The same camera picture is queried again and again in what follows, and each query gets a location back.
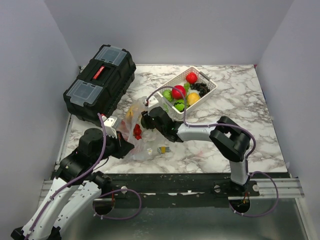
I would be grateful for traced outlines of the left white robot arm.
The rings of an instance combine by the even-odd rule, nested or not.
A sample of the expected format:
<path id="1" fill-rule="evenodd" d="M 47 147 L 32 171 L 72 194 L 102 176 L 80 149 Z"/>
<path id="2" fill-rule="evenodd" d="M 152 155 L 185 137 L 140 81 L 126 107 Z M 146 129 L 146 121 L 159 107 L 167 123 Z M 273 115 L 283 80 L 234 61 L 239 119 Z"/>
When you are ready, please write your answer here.
<path id="1" fill-rule="evenodd" d="M 124 158 L 134 145 L 121 132 L 115 137 L 98 128 L 87 129 L 77 148 L 61 160 L 51 187 L 33 217 L 14 229 L 14 240 L 59 240 L 67 225 L 98 197 L 113 196 L 119 188 L 106 174 L 94 171 L 101 160 Z"/>

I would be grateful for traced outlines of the green fake watermelon ball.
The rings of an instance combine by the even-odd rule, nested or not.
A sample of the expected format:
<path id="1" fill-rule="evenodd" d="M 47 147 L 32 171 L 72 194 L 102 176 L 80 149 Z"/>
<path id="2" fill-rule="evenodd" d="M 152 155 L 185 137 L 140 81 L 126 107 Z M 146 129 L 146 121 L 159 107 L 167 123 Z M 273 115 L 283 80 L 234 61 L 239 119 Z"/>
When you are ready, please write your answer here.
<path id="1" fill-rule="evenodd" d="M 185 109 L 189 107 L 187 103 L 183 99 L 178 99 L 175 101 L 173 105 L 180 113 L 182 113 Z"/>

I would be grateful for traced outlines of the white perforated plastic basket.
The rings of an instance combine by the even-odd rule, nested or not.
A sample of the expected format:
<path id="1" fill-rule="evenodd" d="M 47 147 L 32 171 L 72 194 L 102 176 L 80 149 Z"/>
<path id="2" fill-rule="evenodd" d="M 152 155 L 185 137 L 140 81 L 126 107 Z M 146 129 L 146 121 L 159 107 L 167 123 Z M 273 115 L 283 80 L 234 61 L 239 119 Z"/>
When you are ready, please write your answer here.
<path id="1" fill-rule="evenodd" d="M 209 92 L 207 94 L 205 94 L 203 97 L 201 97 L 200 100 L 198 100 L 195 104 L 193 104 L 190 107 L 188 107 L 186 109 L 186 113 L 187 114 L 189 114 L 192 111 L 194 111 L 197 107 L 199 107 L 207 99 L 209 99 L 214 94 L 214 91 L 217 88 L 217 84 L 211 78 L 209 78 L 207 75 L 205 75 L 202 71 L 200 71 L 198 68 L 196 68 L 195 66 L 191 66 L 191 67 L 187 68 L 186 70 L 184 70 L 183 72 L 177 74 L 171 80 L 165 82 L 162 85 L 162 87 L 164 87 L 164 86 L 174 87 L 175 85 L 185 84 L 187 82 L 186 81 L 186 77 L 190 73 L 194 73 L 197 76 L 197 78 L 198 78 L 197 82 L 199 82 L 200 84 L 206 84 L 207 87 L 209 88 Z M 172 117 L 174 119 L 177 119 L 177 120 L 182 120 L 183 119 L 183 113 L 178 111 L 174 107 L 175 100 L 172 101 L 172 102 L 169 102 L 167 99 L 165 99 L 165 97 L 163 95 L 163 92 L 165 90 L 171 90 L 171 88 L 167 87 L 167 88 L 163 88 L 163 89 L 158 89 L 158 91 L 156 92 L 156 94 L 162 100 L 163 109 L 169 114 L 170 117 Z"/>

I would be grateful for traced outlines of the red fake apple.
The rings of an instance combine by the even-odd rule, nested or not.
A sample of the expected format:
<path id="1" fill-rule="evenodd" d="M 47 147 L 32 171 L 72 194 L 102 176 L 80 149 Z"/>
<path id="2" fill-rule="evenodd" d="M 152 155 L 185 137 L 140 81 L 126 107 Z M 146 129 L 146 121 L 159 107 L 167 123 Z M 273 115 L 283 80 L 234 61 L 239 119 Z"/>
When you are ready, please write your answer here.
<path id="1" fill-rule="evenodd" d="M 189 74 L 187 74 L 185 79 L 191 85 L 195 84 L 198 81 L 198 77 L 194 72 L 190 72 Z"/>

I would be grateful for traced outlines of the black metal mounting rail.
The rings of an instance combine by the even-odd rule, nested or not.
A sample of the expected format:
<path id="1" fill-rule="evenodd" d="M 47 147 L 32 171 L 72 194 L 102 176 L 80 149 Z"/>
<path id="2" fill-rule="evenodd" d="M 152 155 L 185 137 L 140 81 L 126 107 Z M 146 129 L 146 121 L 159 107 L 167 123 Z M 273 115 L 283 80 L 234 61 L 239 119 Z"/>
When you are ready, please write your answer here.
<path id="1" fill-rule="evenodd" d="M 118 209 L 143 208 L 246 208 L 254 200 L 304 197 L 298 178 L 260 173 L 245 186 L 236 186 L 228 173 L 93 173 L 80 185 L 66 187 L 53 197 L 63 208 L 92 203 Z"/>

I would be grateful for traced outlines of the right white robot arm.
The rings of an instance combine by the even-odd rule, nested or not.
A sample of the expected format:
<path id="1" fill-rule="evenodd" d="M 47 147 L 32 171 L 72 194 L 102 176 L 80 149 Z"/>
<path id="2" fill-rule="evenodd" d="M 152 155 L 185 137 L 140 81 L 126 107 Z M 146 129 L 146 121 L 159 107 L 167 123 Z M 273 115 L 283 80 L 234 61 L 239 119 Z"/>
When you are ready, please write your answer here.
<path id="1" fill-rule="evenodd" d="M 169 117 L 161 107 L 141 113 L 141 125 L 149 129 L 157 129 L 170 142 L 205 141 L 212 142 L 220 153 L 229 160 L 230 191 L 241 196 L 248 190 L 249 179 L 248 156 L 250 141 L 256 142 L 253 135 L 238 126 L 227 116 L 222 116 L 217 123 L 191 124 L 176 121 Z"/>

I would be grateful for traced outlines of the green fake grape bunch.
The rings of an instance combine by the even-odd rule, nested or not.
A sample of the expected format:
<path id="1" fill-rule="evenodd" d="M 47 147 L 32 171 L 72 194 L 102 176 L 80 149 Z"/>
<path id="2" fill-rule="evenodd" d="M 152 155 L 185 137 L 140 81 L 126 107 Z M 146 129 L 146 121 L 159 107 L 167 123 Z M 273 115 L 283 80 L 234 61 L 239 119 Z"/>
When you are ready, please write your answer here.
<path id="1" fill-rule="evenodd" d="M 190 83 L 189 83 L 189 82 L 185 83 L 185 84 L 183 85 L 183 87 L 184 87 L 185 91 L 188 92 L 189 89 L 190 89 Z"/>

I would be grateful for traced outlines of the dark purple fake grapes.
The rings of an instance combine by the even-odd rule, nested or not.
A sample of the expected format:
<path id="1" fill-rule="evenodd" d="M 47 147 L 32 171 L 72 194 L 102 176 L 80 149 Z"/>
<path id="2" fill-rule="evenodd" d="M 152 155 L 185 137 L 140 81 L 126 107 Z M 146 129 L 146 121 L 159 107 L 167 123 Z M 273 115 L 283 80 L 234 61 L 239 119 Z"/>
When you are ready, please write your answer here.
<path id="1" fill-rule="evenodd" d="M 191 84 L 190 89 L 198 91 L 198 94 L 201 98 L 210 92 L 210 88 L 207 86 L 206 83 L 203 83 L 203 82 L 201 82 L 201 83 L 196 82 L 196 83 Z"/>

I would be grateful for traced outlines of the black plastic toolbox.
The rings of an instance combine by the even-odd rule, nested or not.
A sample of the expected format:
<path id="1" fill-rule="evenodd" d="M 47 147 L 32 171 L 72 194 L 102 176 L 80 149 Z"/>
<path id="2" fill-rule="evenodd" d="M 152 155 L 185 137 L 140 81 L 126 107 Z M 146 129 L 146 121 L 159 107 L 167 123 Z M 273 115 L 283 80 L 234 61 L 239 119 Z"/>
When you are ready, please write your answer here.
<path id="1" fill-rule="evenodd" d="M 98 114 L 110 117 L 135 79 L 136 64 L 129 51 L 102 45 L 63 93 L 70 114 L 100 126 Z"/>

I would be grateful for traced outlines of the red fake peach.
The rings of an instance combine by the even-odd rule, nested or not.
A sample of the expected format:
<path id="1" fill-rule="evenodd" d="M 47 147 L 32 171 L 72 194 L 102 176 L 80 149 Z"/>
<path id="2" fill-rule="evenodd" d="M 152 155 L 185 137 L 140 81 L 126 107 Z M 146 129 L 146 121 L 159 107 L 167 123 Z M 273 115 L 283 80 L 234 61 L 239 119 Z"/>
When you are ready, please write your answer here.
<path id="1" fill-rule="evenodd" d="M 186 89 L 182 85 L 175 85 L 171 91 L 175 100 L 180 100 L 187 95 Z"/>

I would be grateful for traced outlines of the yellow hex key set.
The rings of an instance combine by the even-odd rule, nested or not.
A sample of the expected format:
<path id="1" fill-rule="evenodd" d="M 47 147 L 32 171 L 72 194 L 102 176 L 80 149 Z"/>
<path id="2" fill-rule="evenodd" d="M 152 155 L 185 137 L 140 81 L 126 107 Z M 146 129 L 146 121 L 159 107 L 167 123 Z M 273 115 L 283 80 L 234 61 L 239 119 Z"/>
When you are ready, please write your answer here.
<path id="1" fill-rule="evenodd" d="M 160 146 L 157 148 L 159 154 L 165 154 L 171 152 L 171 149 L 167 146 Z"/>

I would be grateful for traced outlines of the red lychee fruit bunch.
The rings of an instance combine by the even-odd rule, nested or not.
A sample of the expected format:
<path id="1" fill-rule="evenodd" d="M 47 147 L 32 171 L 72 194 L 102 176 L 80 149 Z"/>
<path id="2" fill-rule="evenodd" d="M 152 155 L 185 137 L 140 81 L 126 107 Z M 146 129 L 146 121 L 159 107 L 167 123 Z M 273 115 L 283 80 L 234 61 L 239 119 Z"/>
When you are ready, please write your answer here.
<path id="1" fill-rule="evenodd" d="M 141 127 L 139 124 L 136 124 L 134 126 L 134 129 L 133 129 L 133 136 L 137 139 L 137 140 L 140 140 L 142 138 L 141 136 L 142 134 L 142 130 L 141 130 Z"/>

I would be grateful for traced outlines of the yellow orange fake mango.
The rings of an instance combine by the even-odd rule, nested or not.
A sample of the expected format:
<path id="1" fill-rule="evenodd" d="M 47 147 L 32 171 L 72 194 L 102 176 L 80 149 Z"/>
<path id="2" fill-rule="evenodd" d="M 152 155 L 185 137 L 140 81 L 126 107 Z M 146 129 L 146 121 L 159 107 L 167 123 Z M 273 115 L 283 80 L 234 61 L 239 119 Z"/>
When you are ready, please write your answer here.
<path id="1" fill-rule="evenodd" d="M 138 114 L 138 112 L 139 112 L 139 106 L 136 104 L 133 104 L 126 112 L 125 119 L 127 121 L 131 121 L 133 117 Z"/>

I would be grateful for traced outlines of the clear plastic bag of fruits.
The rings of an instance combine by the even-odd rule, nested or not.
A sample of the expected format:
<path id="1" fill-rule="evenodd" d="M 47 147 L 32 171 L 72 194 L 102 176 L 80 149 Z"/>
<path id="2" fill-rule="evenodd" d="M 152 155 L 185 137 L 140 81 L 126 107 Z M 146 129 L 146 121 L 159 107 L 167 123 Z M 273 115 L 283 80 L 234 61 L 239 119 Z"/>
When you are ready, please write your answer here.
<path id="1" fill-rule="evenodd" d="M 161 141 L 160 134 L 156 132 L 155 129 L 145 129 L 141 125 L 141 112 L 147 110 L 147 107 L 144 105 L 145 99 L 146 97 L 144 96 L 132 103 L 132 105 L 138 105 L 138 114 L 135 115 L 131 121 L 125 119 L 125 114 L 117 129 L 122 133 L 122 136 L 127 142 L 134 145 L 134 149 L 124 158 L 128 161 L 147 161 L 153 159 L 158 154 L 157 150 L 159 142 Z M 139 124 L 142 130 L 141 139 L 136 139 L 133 135 L 136 124 Z"/>

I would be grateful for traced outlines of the green fake apple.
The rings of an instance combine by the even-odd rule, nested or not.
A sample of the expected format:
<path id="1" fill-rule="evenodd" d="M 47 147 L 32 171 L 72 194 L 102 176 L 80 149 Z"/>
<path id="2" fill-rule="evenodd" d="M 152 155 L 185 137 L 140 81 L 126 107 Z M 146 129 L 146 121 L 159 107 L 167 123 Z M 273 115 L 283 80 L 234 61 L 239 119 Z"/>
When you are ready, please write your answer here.
<path id="1" fill-rule="evenodd" d="M 169 102 L 172 102 L 174 100 L 173 95 L 172 95 L 172 91 L 169 89 L 164 90 L 162 95 Z"/>

